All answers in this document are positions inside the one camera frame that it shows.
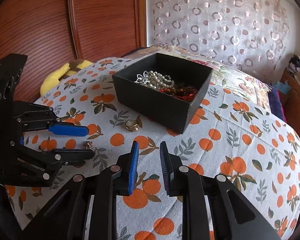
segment floral pillow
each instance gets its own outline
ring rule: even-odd
[[[270,91],[268,85],[238,69],[213,61],[205,55],[163,43],[136,51],[125,58],[141,59],[156,52],[185,58],[213,68],[211,78],[213,84],[222,87],[225,92],[233,92],[246,100],[251,100],[256,105],[271,112],[268,99],[268,92]]]

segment black box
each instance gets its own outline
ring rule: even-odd
[[[150,70],[170,75],[176,84],[184,82],[199,92],[193,102],[189,103],[134,83],[137,74],[142,75],[144,71]],[[112,77],[120,103],[177,133],[183,133],[207,93],[211,75],[212,68],[205,65],[155,53],[118,71]]]

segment purple cushion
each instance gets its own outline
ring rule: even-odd
[[[270,88],[271,91],[268,92],[268,98],[271,113],[280,118],[282,121],[286,122],[284,109],[282,108],[282,104],[279,98],[279,92],[274,86],[270,86]]]

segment orange print fabric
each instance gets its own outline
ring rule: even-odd
[[[118,239],[181,239],[182,197],[167,196],[161,170],[160,143],[165,141],[169,153],[179,156],[183,165],[198,174],[211,178],[218,174],[226,176],[278,235],[288,240],[300,212],[300,138],[297,133],[269,110],[254,103],[256,100],[248,95],[251,91],[246,90],[248,85],[244,84],[253,83],[258,89],[263,85],[257,80],[239,71],[238,77],[228,77],[228,67],[171,45],[163,44],[155,50],[204,62],[206,65],[200,67],[213,67],[214,74],[225,79],[224,85],[211,80],[207,94],[200,98],[194,115],[189,116],[187,129],[178,134],[117,100],[112,76],[138,59],[101,59],[62,80],[36,103],[53,107],[63,122],[86,126],[87,136],[59,136],[48,130],[27,132],[24,145],[40,155],[57,148],[82,149],[86,141],[92,141],[94,156],[75,167],[63,166],[50,187],[6,185],[21,228],[28,225],[73,175],[99,174],[116,164],[120,155],[129,153],[135,140],[139,145],[138,174],[132,195],[117,197]],[[236,88],[228,86],[230,78],[240,78],[239,83],[247,93],[238,94]],[[162,111],[155,102],[149,102],[149,107]],[[138,132],[125,128],[128,120],[138,121]],[[210,224],[210,238],[214,239],[212,228]]]

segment white sheer curtain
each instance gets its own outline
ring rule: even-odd
[[[281,0],[148,0],[149,39],[269,81],[289,38]]]

